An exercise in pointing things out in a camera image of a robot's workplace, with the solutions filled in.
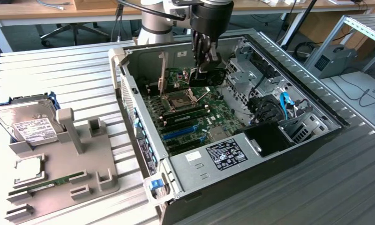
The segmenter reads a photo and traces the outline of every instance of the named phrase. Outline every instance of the slotted metal surface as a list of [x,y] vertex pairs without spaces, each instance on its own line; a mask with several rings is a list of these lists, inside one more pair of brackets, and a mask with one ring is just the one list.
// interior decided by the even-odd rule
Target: slotted metal surface
[[273,42],[253,38],[351,126],[303,163],[177,224],[375,225],[375,129]]
[[344,23],[375,41],[375,14],[347,15]]
[[[76,46],[2,54],[0,58],[0,97],[25,96],[54,91],[61,108],[72,107],[74,124],[100,117],[106,123],[120,190],[24,224],[158,224],[154,208],[148,204],[142,177],[113,93],[108,49],[133,45]],[[8,135],[0,126],[0,151]],[[0,225],[9,224],[0,213]]]

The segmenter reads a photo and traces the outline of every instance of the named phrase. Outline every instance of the hard drive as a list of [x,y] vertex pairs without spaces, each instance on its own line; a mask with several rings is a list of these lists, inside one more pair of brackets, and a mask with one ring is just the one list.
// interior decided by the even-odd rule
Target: hard drive
[[0,102],[0,124],[16,142],[32,146],[53,142],[65,131],[56,121],[57,109],[53,93],[9,99]]

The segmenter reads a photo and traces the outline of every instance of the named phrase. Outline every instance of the blue cable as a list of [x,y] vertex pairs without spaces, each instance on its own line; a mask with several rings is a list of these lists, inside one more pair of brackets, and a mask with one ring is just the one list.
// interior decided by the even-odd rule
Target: blue cable
[[285,91],[280,93],[279,102],[280,102],[280,106],[281,106],[281,109],[283,109],[283,113],[285,114],[285,120],[287,120],[288,118],[287,118],[285,103],[289,103],[291,105],[293,105],[295,103],[289,99],[288,93]]

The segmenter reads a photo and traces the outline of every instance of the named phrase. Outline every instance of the motherboard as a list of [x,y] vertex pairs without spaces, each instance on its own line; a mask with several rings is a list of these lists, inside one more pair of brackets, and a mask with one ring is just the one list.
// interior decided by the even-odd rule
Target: motherboard
[[169,155],[219,141],[244,126],[216,87],[188,87],[189,68],[166,69],[166,88],[145,85],[148,113]]

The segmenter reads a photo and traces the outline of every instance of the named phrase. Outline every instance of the office chair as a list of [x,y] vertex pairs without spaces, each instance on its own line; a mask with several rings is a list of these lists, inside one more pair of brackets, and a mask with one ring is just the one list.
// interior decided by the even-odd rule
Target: office chair
[[78,23],[69,23],[68,25],[62,26],[60,23],[56,24],[57,29],[54,29],[50,33],[44,34],[42,32],[42,28],[40,25],[36,25],[36,29],[38,31],[38,35],[40,35],[40,39],[41,39],[41,44],[42,46],[48,47],[49,46],[49,41],[46,40],[46,38],[53,37],[56,34],[60,34],[68,30],[72,30],[73,32],[73,45],[77,45],[77,30],[85,30],[90,33],[98,34],[104,37],[106,37],[108,41],[109,41],[109,35],[104,32],[101,32],[100,30],[96,30],[93,28],[97,28],[98,25],[96,22],[93,22],[93,28],[90,27],[85,27],[84,24],[86,24],[88,22],[78,22]]

